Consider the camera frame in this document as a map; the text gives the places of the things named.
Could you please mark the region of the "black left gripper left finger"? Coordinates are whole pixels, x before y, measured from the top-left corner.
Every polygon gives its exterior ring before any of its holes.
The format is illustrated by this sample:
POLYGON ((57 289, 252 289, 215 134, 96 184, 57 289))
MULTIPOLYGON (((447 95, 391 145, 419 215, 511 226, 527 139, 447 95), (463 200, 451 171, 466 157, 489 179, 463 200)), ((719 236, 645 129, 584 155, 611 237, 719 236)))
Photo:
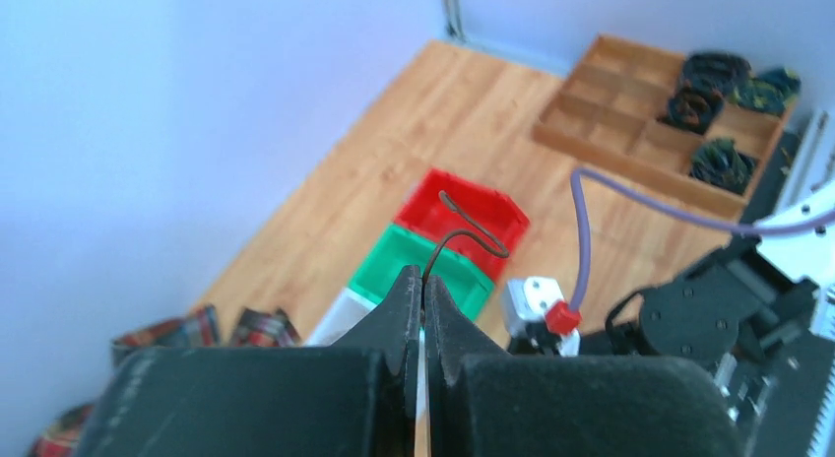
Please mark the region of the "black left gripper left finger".
POLYGON ((420 270, 327 347, 148 348, 121 363, 81 456, 410 456, 420 270))

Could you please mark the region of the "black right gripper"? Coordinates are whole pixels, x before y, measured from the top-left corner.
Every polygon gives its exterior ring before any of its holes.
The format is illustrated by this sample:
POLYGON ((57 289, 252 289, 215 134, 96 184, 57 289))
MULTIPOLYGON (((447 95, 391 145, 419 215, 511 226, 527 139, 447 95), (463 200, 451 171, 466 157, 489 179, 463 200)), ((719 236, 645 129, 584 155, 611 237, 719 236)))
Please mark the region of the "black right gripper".
POLYGON ((620 300, 580 356, 691 360, 720 389, 768 389, 785 349, 806 334, 817 285, 782 273, 753 241, 718 248, 672 281, 620 300))

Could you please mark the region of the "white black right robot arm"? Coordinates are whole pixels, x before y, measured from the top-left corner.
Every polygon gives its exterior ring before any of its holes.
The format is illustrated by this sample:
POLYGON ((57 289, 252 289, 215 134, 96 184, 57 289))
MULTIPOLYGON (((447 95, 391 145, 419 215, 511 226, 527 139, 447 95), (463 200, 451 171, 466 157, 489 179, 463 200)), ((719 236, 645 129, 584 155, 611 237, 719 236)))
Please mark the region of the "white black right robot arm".
POLYGON ((671 356, 702 365, 725 398, 748 456, 834 449, 834 226, 744 238, 672 281, 640 289, 635 320, 550 334, 565 303, 548 277, 508 281, 503 320, 514 354, 671 356))

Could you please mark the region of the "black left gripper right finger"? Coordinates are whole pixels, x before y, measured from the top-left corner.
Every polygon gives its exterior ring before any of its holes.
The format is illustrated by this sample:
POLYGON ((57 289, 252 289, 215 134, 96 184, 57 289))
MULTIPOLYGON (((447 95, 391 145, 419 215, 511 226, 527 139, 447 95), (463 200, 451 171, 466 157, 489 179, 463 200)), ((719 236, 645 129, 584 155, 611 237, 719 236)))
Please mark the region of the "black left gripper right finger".
POLYGON ((685 359, 513 356, 423 288, 433 456, 740 456, 707 372, 685 359))

